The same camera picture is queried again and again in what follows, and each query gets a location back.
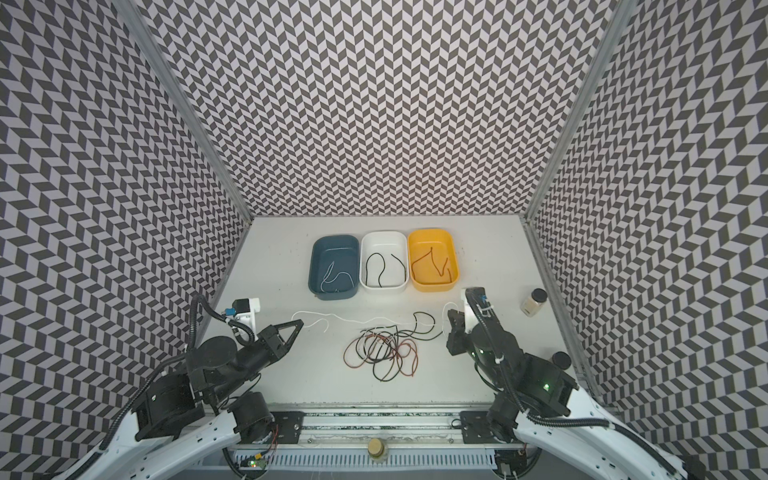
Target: wire in blue bin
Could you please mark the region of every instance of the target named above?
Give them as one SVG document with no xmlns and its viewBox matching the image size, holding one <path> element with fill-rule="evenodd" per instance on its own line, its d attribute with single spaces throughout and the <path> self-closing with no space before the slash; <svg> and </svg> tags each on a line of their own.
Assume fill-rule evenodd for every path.
<svg viewBox="0 0 768 480">
<path fill-rule="evenodd" d="M 352 287 L 354 288 L 355 280 L 352 280 L 352 275 L 349 275 L 348 272 L 338 272 L 336 274 L 336 276 L 333 277 L 333 280 L 330 280 L 330 281 L 328 280 L 328 277 L 331 276 L 331 274 L 333 273 L 333 266 L 334 265 L 336 265 L 335 261 L 331 262 L 331 264 L 328 266 L 328 270 L 326 270 L 326 274 L 323 277 L 323 281 L 320 282 L 320 291 L 324 292 L 324 293 L 328 293 L 328 292 L 326 292 L 326 289 L 323 288 L 323 285 L 325 285 L 326 283 L 333 283 L 333 282 L 335 282 L 336 279 L 339 278 L 339 275 L 347 275 L 349 277 L 349 282 L 352 284 Z"/>
</svg>

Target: plastic bin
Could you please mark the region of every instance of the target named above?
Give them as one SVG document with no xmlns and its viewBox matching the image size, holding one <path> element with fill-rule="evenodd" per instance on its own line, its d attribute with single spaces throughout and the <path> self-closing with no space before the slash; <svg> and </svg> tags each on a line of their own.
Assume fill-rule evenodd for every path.
<svg viewBox="0 0 768 480">
<path fill-rule="evenodd" d="M 321 300 L 344 300 L 357 293 L 360 242 L 352 235 L 320 238 L 312 247 L 310 291 Z"/>
<path fill-rule="evenodd" d="M 421 292 L 445 292 L 458 281 L 456 250 L 451 234 L 439 228 L 416 230 L 408 235 L 408 255 L 413 286 Z"/>
<path fill-rule="evenodd" d="M 360 243 L 360 284 L 370 293 L 400 293 L 408 285 L 408 240 L 400 232 L 371 232 Z"/>
</svg>

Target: black and white geometric pattern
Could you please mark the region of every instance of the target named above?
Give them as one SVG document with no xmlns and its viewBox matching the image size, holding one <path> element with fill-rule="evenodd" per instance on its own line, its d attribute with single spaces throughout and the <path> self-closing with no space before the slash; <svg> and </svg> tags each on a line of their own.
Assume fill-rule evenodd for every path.
<svg viewBox="0 0 768 480">
<path fill-rule="evenodd" d="M 768 478 L 768 1 L 644 0 L 536 225 L 606 392 Z"/>
<path fill-rule="evenodd" d="M 254 215 L 525 210 L 616 0 L 137 0 Z"/>
<path fill-rule="evenodd" d="M 108 0 L 3 0 L 0 36 L 0 477 L 31 478 L 180 352 L 245 222 Z"/>
</svg>

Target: white plastic bin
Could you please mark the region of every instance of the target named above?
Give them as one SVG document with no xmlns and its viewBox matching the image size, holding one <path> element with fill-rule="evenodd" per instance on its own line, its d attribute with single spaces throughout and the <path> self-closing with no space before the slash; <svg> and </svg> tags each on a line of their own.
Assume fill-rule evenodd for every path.
<svg viewBox="0 0 768 480">
<path fill-rule="evenodd" d="M 408 240 L 400 232 L 371 232 L 360 242 L 360 285 L 370 293 L 400 293 L 406 289 Z"/>
</svg>

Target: robotic arm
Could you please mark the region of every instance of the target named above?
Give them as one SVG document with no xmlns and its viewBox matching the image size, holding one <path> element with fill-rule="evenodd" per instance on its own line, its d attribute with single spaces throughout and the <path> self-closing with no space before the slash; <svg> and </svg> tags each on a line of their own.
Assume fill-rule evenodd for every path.
<svg viewBox="0 0 768 480">
<path fill-rule="evenodd" d="M 198 297 L 191 303 L 192 322 L 197 321 L 197 301 L 212 312 L 205 299 Z M 215 312 L 214 318 L 227 321 Z M 161 480 L 221 449 L 230 467 L 237 470 L 226 448 L 267 439 L 274 417 L 259 392 L 245 392 L 226 407 L 223 403 L 262 369 L 282 359 L 303 327 L 301 320 L 295 320 L 270 325 L 254 335 L 250 327 L 237 320 L 229 324 L 248 334 L 248 340 L 236 334 L 243 348 L 238 349 L 228 336 L 216 336 L 162 362 L 113 419 L 104 441 L 55 479 Z M 293 331 L 284 340 L 280 332 L 289 328 Z M 181 368 L 160 376 L 173 364 Z M 181 436 L 184 427 L 205 416 L 203 404 L 209 405 L 216 416 Z"/>
<path fill-rule="evenodd" d="M 451 355 L 468 353 L 497 391 L 487 420 L 502 442 L 539 446 L 593 478 L 703 480 L 703 465 L 650 444 L 606 412 L 551 362 L 524 353 L 476 287 L 462 291 L 465 312 L 449 310 Z"/>
</svg>

